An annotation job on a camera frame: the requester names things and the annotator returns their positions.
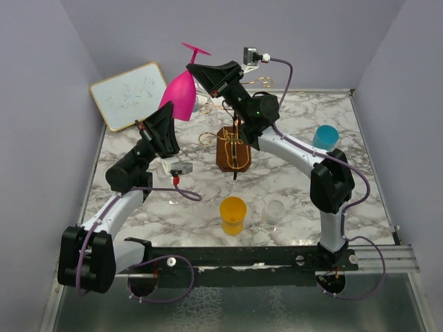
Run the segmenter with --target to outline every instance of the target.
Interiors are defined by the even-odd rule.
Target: whiteboard frame
[[[149,64],[144,64],[144,65],[142,65],[142,66],[140,66],[140,67],[137,67],[137,68],[131,69],[130,71],[125,71],[124,73],[120,73],[120,74],[117,74],[117,75],[115,75],[115,76],[105,78],[104,80],[101,80],[101,81],[99,81],[99,82],[93,83],[93,84],[91,84],[91,85],[89,86],[89,92],[90,92],[90,94],[92,95],[92,98],[94,99],[94,102],[96,102],[96,105],[97,105],[97,107],[98,107],[98,110],[100,111],[100,114],[102,115],[102,118],[103,118],[103,120],[104,120],[105,123],[106,123],[106,126],[108,127],[108,129],[109,129],[111,132],[115,133],[115,132],[117,132],[117,131],[123,130],[123,129],[125,129],[125,128],[128,128],[128,127],[130,127],[130,126],[133,126],[134,123],[129,124],[129,125],[127,125],[127,126],[123,126],[123,127],[121,127],[121,128],[112,129],[112,128],[109,126],[109,123],[108,123],[108,121],[107,121],[107,119],[106,119],[106,116],[105,116],[103,110],[101,109],[100,105],[98,104],[98,102],[97,102],[97,100],[96,100],[96,97],[95,97],[95,95],[94,95],[94,93],[93,93],[93,91],[92,91],[92,88],[93,88],[95,85],[98,85],[98,84],[100,84],[100,83],[103,83],[103,82],[106,82],[106,81],[112,80],[112,79],[114,79],[114,78],[116,78],[116,77],[119,77],[119,76],[121,76],[121,75],[125,75],[125,74],[128,74],[128,73],[131,73],[132,71],[137,71],[138,69],[141,69],[141,68],[144,68],[144,67],[147,67],[147,66],[151,66],[151,65],[155,65],[155,66],[157,67],[157,69],[159,70],[159,73],[160,73],[160,77],[161,77],[161,78],[163,79],[163,81],[165,82],[166,87],[168,87],[168,83],[166,82],[166,80],[165,80],[165,78],[164,78],[164,76],[163,76],[163,74],[162,74],[162,72],[161,72],[161,70],[160,70],[159,64],[157,64],[156,62],[150,62]]]

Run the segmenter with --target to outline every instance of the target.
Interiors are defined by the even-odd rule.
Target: screw
[[[301,255],[298,255],[296,257],[296,263],[297,263],[298,266],[305,265],[305,258],[303,256],[301,256]]]
[[[357,258],[356,255],[350,255],[350,256],[349,256],[349,262],[350,262],[351,264],[357,264],[357,263],[359,262],[359,259]]]

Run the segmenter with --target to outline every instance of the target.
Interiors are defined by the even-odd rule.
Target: pink wine glass
[[[202,50],[193,45],[187,43],[182,43],[187,48],[194,51],[190,63],[193,64],[197,53],[203,53],[210,55],[210,53]],[[186,69],[182,74],[173,79],[171,84],[165,90],[163,97],[161,98],[160,107],[164,104],[172,101],[174,108],[172,110],[172,117],[174,119],[189,121],[192,115],[192,109],[195,105],[195,98],[197,92],[195,90],[194,78],[188,69]]]

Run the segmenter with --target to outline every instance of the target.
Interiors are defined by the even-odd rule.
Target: wooden stand
[[[228,141],[217,139],[216,163],[222,172],[245,172],[251,165],[251,147],[230,141],[234,138],[232,133],[232,127],[222,127],[217,133],[218,136],[227,138]],[[233,149],[234,155],[237,156],[237,164],[235,164],[235,158],[233,160]]]

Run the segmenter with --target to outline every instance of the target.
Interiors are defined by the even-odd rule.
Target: glass panel
[[[348,277],[343,294],[366,293],[379,275]],[[408,275],[389,275],[381,292],[363,301],[333,299],[313,287],[196,288],[174,304],[129,300],[126,278],[108,293],[78,297],[64,288],[55,331],[267,332],[425,331]],[[182,290],[160,289],[158,297]]]

